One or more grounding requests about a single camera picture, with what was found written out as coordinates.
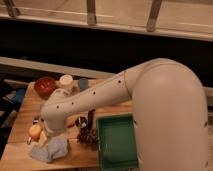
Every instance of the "black screw hole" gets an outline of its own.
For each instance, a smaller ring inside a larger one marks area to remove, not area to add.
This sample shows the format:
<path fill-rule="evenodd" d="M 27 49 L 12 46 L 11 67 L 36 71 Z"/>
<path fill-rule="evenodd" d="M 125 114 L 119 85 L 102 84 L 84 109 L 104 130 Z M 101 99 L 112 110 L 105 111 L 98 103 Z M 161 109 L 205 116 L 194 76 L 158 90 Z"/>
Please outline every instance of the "black screw hole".
<path fill-rule="evenodd" d="M 138 125 L 138 123 L 134 120 L 135 125 Z"/>
<path fill-rule="evenodd" d="M 208 167 L 208 165 L 209 165 L 209 162 L 207 161 L 206 164 L 205 164 L 205 167 Z"/>
<path fill-rule="evenodd" d="M 204 124 L 204 127 L 207 127 L 207 125 L 208 125 L 208 122 L 206 121 L 205 124 Z"/>

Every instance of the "wooden countertop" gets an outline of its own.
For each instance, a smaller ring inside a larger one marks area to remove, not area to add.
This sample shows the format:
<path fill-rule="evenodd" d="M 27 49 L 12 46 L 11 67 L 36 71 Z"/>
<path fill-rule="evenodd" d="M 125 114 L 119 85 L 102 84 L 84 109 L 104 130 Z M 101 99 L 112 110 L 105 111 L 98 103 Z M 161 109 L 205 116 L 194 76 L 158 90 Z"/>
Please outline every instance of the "wooden countertop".
<path fill-rule="evenodd" d="M 89 85 L 100 82 L 101 80 L 90 80 Z M 46 164 L 37 161 L 28 156 L 29 150 L 34 143 L 27 145 L 28 129 L 32 125 L 32 120 L 35 115 L 39 114 L 40 105 L 45 102 L 41 99 L 33 89 L 34 83 L 30 83 L 25 94 L 22 106 L 19 114 L 16 118 L 11 134 L 8 139 L 8 144 L 5 147 L 5 151 L 0 162 L 2 170 L 52 170 L 52 169 L 67 169 L 67 168 L 84 168 L 84 167 L 98 167 L 98 151 L 91 147 L 77 143 L 76 136 L 78 129 L 76 127 L 68 129 L 66 135 L 69 137 L 71 150 L 69 154 L 57 160 L 54 160 L 51 164 Z M 75 83 L 74 92 L 78 92 L 77 85 Z M 97 117 L 104 115 L 117 115 L 129 113 L 132 110 L 131 102 L 125 102 L 122 104 L 99 108 L 96 110 L 94 120 Z M 79 115 L 87 115 L 87 112 L 82 112 L 71 116 L 69 120 L 76 119 Z"/>

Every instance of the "black wall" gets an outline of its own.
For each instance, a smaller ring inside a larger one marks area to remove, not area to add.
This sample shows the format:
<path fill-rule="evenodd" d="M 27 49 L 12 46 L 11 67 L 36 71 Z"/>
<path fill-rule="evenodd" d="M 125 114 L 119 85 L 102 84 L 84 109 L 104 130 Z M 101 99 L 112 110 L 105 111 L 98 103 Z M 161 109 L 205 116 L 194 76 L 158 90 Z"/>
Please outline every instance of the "black wall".
<path fill-rule="evenodd" d="M 164 57 L 213 86 L 213 42 L 1 19 L 0 56 L 109 72 Z"/>

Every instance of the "green plastic bin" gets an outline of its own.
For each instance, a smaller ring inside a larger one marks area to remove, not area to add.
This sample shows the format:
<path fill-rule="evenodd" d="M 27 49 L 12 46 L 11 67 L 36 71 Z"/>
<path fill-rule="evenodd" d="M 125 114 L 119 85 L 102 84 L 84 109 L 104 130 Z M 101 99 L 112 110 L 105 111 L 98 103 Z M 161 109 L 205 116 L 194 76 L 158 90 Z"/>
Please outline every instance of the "green plastic bin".
<path fill-rule="evenodd" d="M 138 167 L 131 114 L 97 119 L 101 171 L 124 171 Z"/>

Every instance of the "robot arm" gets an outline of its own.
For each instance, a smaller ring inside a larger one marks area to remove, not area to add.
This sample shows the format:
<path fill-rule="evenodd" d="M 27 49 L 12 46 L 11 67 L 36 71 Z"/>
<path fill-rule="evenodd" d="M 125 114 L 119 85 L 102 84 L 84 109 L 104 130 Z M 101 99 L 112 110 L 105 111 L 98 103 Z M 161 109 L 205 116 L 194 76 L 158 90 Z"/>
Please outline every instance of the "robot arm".
<path fill-rule="evenodd" d="M 155 59 L 73 97 L 54 98 L 56 91 L 41 108 L 50 135 L 62 132 L 72 114 L 132 99 L 140 169 L 208 170 L 205 94 L 187 67 Z"/>

